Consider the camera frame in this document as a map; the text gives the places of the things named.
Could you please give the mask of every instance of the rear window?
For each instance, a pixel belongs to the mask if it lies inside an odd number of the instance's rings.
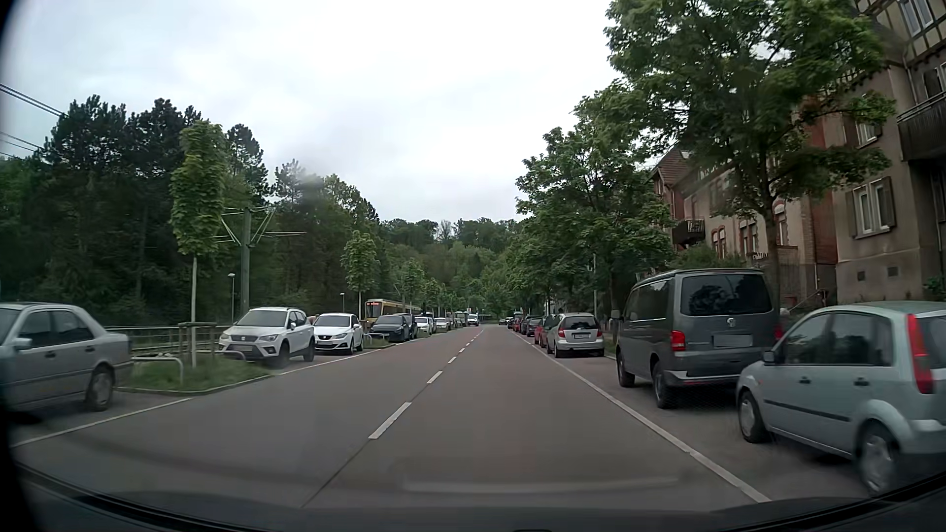
[[[598,328],[598,320],[594,319],[594,316],[566,316],[566,318],[562,320],[561,328],[565,330]]]
[[[946,316],[920,318],[923,343],[929,353],[932,367],[946,366]]]
[[[680,312],[688,316],[761,314],[772,310],[758,274],[691,275],[683,278]]]

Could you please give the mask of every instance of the license plate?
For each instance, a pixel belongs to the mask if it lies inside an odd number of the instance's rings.
[[[714,334],[712,344],[715,347],[752,347],[752,335]]]

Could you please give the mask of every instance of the roof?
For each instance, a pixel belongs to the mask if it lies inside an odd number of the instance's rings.
[[[677,180],[690,172],[690,166],[683,158],[680,148],[674,146],[660,158],[660,161],[654,167],[654,172],[659,173],[664,184],[673,186]]]

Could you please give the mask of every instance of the car door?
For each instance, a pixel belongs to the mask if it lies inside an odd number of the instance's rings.
[[[825,332],[831,316],[824,312],[805,319],[795,326],[778,345],[776,363],[763,372],[759,390],[762,395],[762,417],[772,427],[789,434],[813,438],[817,414],[810,412],[815,362],[824,359]]]
[[[11,404],[20,405],[42,399],[64,395],[66,388],[59,382],[60,366],[57,364],[56,330],[53,328],[52,312],[35,310],[30,312],[19,330],[12,337],[28,338],[32,347],[17,351],[9,365],[8,398]]]
[[[66,394],[84,392],[95,369],[98,354],[96,338],[80,317],[71,310],[53,310],[56,330],[56,365],[60,386]]]

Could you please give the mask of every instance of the white suv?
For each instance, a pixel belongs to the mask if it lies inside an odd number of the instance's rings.
[[[315,338],[312,325],[301,310],[260,307],[250,310],[223,331],[219,349],[239,351],[248,361],[285,367],[289,358],[297,355],[311,362],[315,356]]]

